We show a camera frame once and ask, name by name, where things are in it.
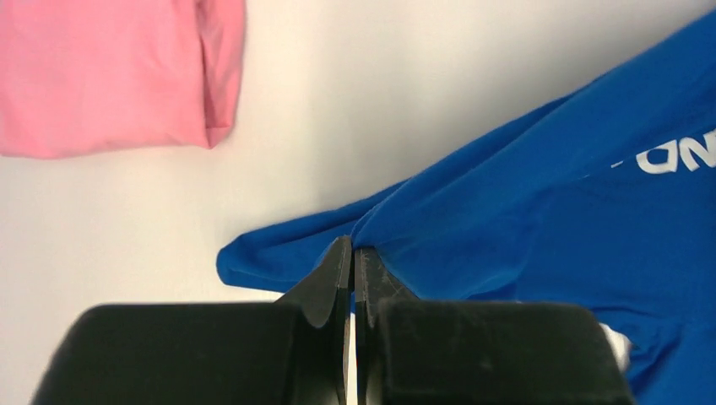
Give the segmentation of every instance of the blue fabric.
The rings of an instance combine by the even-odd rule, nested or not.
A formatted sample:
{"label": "blue fabric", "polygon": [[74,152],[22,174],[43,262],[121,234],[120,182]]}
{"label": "blue fabric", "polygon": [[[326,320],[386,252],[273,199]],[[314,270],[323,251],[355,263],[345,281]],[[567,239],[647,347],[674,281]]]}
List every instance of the blue fabric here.
{"label": "blue fabric", "polygon": [[224,248],[285,291],[331,240],[375,246],[420,297],[552,300],[634,343],[643,405],[716,403],[716,12],[383,192]]}

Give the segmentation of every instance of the blue shirt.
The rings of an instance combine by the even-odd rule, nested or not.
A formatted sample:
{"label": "blue shirt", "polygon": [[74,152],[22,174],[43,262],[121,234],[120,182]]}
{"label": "blue shirt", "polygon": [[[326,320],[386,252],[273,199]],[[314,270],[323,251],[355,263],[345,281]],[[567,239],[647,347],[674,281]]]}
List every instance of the blue shirt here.
{"label": "blue shirt", "polygon": [[422,298],[553,300],[634,344],[643,405],[716,403],[716,12],[591,84],[334,211],[218,257],[285,291],[340,235]]}

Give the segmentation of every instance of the white lettering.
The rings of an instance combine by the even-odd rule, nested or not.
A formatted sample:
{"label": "white lettering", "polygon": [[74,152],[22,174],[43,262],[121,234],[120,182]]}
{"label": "white lettering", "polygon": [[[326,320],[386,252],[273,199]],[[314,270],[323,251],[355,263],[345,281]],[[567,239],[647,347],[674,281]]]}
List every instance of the white lettering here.
{"label": "white lettering", "polygon": [[[648,159],[648,153],[652,150],[663,149],[666,150],[666,161],[664,163],[651,163]],[[676,140],[669,141],[663,145],[659,145],[656,148],[647,150],[637,155],[637,163],[639,168],[649,173],[650,175],[661,175],[669,172],[676,172],[676,167],[679,164],[679,145]]]}
{"label": "white lettering", "polygon": [[706,141],[706,148],[694,138],[682,138],[679,141],[681,160],[684,161],[684,165],[690,171],[701,167],[694,159],[694,154],[701,158],[708,167],[716,167],[716,130],[704,135],[703,140]]}

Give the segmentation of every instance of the pink cloth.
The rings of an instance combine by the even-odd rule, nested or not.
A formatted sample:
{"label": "pink cloth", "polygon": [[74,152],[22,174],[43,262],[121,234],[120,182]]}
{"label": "pink cloth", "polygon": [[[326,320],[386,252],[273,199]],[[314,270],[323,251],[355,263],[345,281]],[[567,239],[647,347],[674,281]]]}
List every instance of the pink cloth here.
{"label": "pink cloth", "polygon": [[243,0],[0,0],[0,154],[212,148],[243,37]]}

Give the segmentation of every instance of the white table surface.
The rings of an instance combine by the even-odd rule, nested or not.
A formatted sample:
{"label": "white table surface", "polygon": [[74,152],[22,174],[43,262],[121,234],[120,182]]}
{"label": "white table surface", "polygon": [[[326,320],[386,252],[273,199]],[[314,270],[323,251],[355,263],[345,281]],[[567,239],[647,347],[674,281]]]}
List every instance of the white table surface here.
{"label": "white table surface", "polygon": [[586,84],[716,0],[249,0],[215,150],[0,158],[0,404],[27,403],[86,308],[270,300],[224,286],[235,236],[414,174]]}

